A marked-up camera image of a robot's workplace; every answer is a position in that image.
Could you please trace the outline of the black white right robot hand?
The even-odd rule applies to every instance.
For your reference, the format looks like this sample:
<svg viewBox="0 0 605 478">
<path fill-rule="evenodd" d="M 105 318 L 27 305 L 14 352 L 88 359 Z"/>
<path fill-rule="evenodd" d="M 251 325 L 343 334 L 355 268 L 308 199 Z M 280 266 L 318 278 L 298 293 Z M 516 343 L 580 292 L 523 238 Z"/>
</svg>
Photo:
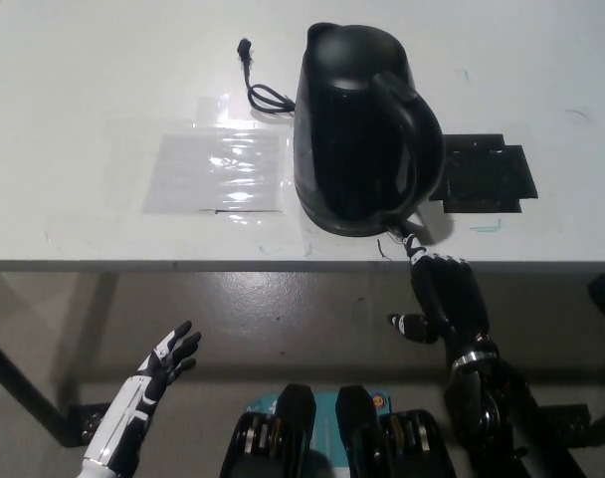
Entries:
<svg viewBox="0 0 605 478">
<path fill-rule="evenodd" d="M 421 312 L 391 314 L 387 322 L 411 342 L 429 345 L 441 340 L 452 370 L 473 361 L 498 359 L 485 301 L 470 264 L 429 252 L 413 233 L 402 235 L 402 245 Z"/>
</svg>

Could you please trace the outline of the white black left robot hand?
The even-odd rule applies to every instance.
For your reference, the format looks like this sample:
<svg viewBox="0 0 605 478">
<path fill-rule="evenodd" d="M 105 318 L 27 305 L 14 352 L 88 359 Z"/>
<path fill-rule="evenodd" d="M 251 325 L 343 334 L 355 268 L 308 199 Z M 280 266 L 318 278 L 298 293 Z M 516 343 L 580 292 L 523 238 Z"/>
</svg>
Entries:
<svg viewBox="0 0 605 478">
<path fill-rule="evenodd" d="M 156 408 L 167 388 L 196 363 L 201 334 L 186 321 L 172 330 L 129 376 L 88 445 L 81 477 L 131 477 Z"/>
</svg>

